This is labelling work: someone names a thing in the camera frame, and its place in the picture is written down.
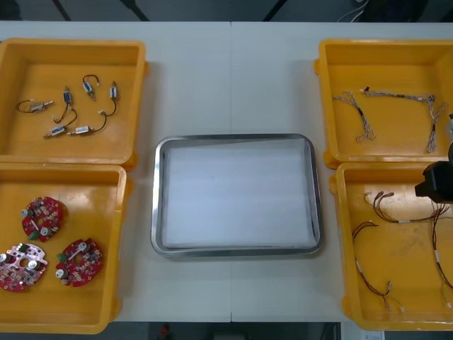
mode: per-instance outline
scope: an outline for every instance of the stainless steel tray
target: stainless steel tray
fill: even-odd
[[[267,177],[260,179],[261,172]],[[247,181],[237,177],[242,173]],[[251,210],[241,204],[249,186],[254,194],[246,198]],[[240,195],[235,195],[235,188]],[[303,135],[165,138],[156,148],[153,193],[151,243],[162,256],[300,254],[313,253],[321,246],[314,148]],[[301,198],[302,204],[294,197]],[[235,238],[224,237],[224,232]]]

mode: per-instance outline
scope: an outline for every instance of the yellow tray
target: yellow tray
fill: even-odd
[[[453,329],[453,310],[449,309],[441,291],[432,250],[432,229],[429,222],[394,224],[381,220],[364,194],[372,199],[380,192],[395,193],[383,201],[386,213],[400,220],[431,215],[429,198],[415,196],[414,186],[423,181],[426,163],[345,163],[338,167],[329,182],[335,196],[340,245],[345,281],[343,311],[363,329],[372,330],[446,330]],[[448,211],[445,216],[452,216]],[[378,227],[368,227],[352,243],[352,231],[362,222],[372,220]],[[452,219],[437,223],[437,246],[442,268],[453,277]],[[360,262],[368,281],[385,291],[392,281],[390,295],[405,308],[391,303],[388,311],[383,300],[365,285],[355,264]],[[445,288],[453,302],[453,291]]]
[[[445,125],[453,111],[453,40],[324,40],[314,69],[319,76],[327,150],[332,169],[343,162],[436,162],[449,147]],[[433,93],[435,107],[450,105],[437,123],[437,147],[425,149],[432,119],[428,105],[404,98],[366,97],[360,89],[398,94]],[[362,134],[357,110],[333,96],[351,91],[376,140],[356,142]]]
[[[22,293],[0,289],[0,332],[101,332],[119,312],[116,298],[118,248],[125,216],[126,173],[115,165],[0,164],[0,252],[30,243],[20,211],[38,196],[68,208],[65,225],[48,242],[34,243],[46,253],[48,268]],[[103,266],[87,285],[62,285],[55,278],[57,254],[77,239],[92,237],[103,251]]]
[[[118,164],[127,170],[137,164],[134,151],[147,63],[138,41],[8,39],[0,44],[0,162]],[[93,102],[82,87],[87,74],[99,76]],[[105,129],[90,136],[66,135],[45,140],[65,108],[64,87],[73,95],[79,119],[70,127],[99,128],[100,109],[112,112],[110,86],[117,83],[117,112]],[[16,104],[26,99],[55,101],[39,113],[21,113]],[[72,113],[68,113],[68,123]]]

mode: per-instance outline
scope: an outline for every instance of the metal tray rim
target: metal tray rim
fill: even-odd
[[[163,146],[174,140],[281,140],[281,139],[303,139],[309,148],[311,157],[311,170],[313,174],[314,204],[318,220],[319,240],[311,248],[299,247],[276,247],[276,246],[259,246],[259,247],[212,247],[212,248],[191,248],[191,249],[167,249],[161,246],[157,240],[157,220],[161,202],[161,150]],[[237,134],[237,135],[187,135],[165,137],[156,146],[154,159],[154,178],[153,178],[153,203],[151,215],[151,245],[157,254],[164,257],[207,257],[207,256],[264,256],[264,255],[288,255],[288,254],[312,254],[316,252],[323,242],[323,223],[321,214],[321,199],[319,195],[318,171],[316,168],[316,159],[314,146],[307,137],[297,133],[285,134]]]

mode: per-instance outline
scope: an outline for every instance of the white table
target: white table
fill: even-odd
[[[318,81],[324,38],[453,38],[452,24],[0,23],[0,39],[142,40],[138,168],[123,226],[118,321],[346,321]],[[165,136],[298,132],[316,149],[325,239],[315,256],[165,259],[149,241],[152,167]]]

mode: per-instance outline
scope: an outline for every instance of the circuit board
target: circuit board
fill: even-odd
[[[64,217],[63,205],[51,197],[35,198],[22,210],[22,227],[28,239],[46,242],[61,227]]]
[[[1,287],[11,292],[21,292],[27,286],[34,285],[46,269],[44,256],[40,247],[22,243],[0,254]]]
[[[64,285],[80,287],[93,280],[100,271],[101,258],[101,249],[93,240],[78,239],[58,254],[60,263],[55,275]]]

